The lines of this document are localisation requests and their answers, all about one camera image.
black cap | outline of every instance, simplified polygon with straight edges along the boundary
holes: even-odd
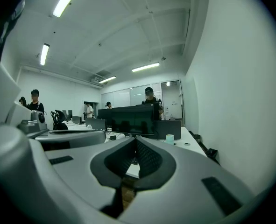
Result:
[[[33,94],[37,94],[37,95],[39,95],[39,91],[38,91],[38,90],[36,90],[36,89],[35,89],[35,90],[32,90],[32,91],[31,91],[31,95],[33,95]]]
[[[149,91],[150,91],[150,92],[153,92],[153,89],[152,89],[151,87],[147,87],[147,88],[145,89],[145,93],[146,93],[146,92],[149,92]]]

black monitor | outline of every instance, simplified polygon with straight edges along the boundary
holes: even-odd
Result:
[[[181,139],[181,122],[180,120],[157,120],[154,121],[155,135],[143,135],[150,139],[166,139],[167,134],[173,134],[174,140]]]
[[[106,130],[106,121],[104,119],[86,119],[86,127],[92,126],[92,129]]]
[[[65,115],[65,119],[67,119],[67,113],[66,110],[62,110],[63,114]]]
[[[112,110],[113,109],[99,110],[99,114],[97,116],[98,119],[105,119],[106,120],[106,125],[108,127],[112,126]]]
[[[112,132],[154,135],[153,110],[153,105],[113,108]]]
[[[68,114],[69,114],[69,118],[72,119],[72,110],[69,110]]]
[[[160,120],[160,116],[161,116],[159,114],[160,105],[158,102],[154,102],[154,103],[150,103],[150,104],[142,104],[142,105],[153,105],[155,121]]]
[[[72,122],[78,125],[82,124],[82,117],[81,116],[73,116],[72,117]]]

white cup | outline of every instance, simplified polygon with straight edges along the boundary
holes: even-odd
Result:
[[[167,134],[166,135],[166,143],[168,144],[174,144],[174,135],[173,134]]]

headrest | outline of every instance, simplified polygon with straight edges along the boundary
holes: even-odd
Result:
[[[61,110],[55,110],[57,113],[57,120],[63,122],[66,120],[64,113]]]

person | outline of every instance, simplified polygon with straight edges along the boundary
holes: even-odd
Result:
[[[38,101],[39,91],[38,90],[32,90],[31,96],[32,96],[33,101],[30,104],[27,105],[27,108],[30,109],[30,110],[37,110],[37,111],[41,111],[42,113],[44,113],[43,104]]]
[[[93,118],[93,108],[90,103],[86,103],[87,105],[87,118]]]
[[[20,98],[20,103],[21,103],[22,106],[27,107],[27,102],[26,102],[26,99],[24,97]]]
[[[111,105],[110,101],[106,103],[106,109],[113,109],[113,108],[114,106]]]
[[[159,109],[155,109],[154,120],[161,120],[161,114],[163,113],[163,103],[161,99],[154,96],[153,89],[151,87],[147,87],[145,89],[145,95],[146,99],[142,101],[142,105],[158,103]]]

